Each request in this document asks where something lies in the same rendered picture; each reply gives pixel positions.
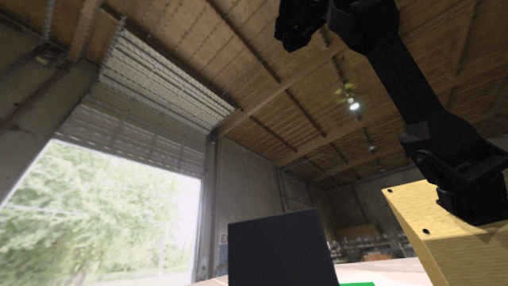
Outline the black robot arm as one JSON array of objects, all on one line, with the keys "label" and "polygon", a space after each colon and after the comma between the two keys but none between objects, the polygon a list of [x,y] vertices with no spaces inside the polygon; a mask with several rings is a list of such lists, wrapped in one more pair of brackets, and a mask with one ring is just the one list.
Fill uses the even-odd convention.
[{"label": "black robot arm", "polygon": [[[398,137],[406,157],[430,184],[436,203],[467,224],[478,227],[508,219],[504,175],[508,153],[493,145],[464,119],[449,113],[398,35],[394,0],[280,0],[274,38],[292,53],[308,45],[326,22],[353,51],[367,57],[404,118]],[[297,27],[296,27],[297,26]]]}]

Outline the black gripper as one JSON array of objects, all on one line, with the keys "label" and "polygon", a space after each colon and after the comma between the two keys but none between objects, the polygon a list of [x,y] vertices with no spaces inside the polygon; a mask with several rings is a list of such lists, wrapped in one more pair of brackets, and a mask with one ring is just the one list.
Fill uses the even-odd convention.
[{"label": "black gripper", "polygon": [[300,6],[300,9],[299,9],[299,14],[308,14],[313,8],[314,6],[318,3],[317,0],[311,0],[310,3],[304,5],[304,6]]}]

